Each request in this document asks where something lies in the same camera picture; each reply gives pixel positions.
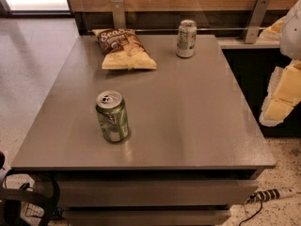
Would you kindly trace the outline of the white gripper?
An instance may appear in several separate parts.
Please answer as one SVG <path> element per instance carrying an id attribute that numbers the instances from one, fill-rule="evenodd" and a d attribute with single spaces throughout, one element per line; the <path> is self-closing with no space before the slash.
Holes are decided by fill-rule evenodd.
<path id="1" fill-rule="evenodd" d="M 293 60 L 285 68 L 275 67 L 267 96 L 261 106 L 260 123 L 274 127 L 284 122 L 301 102 L 301 0 L 260 33 L 261 39 L 279 40 L 280 51 Z"/>

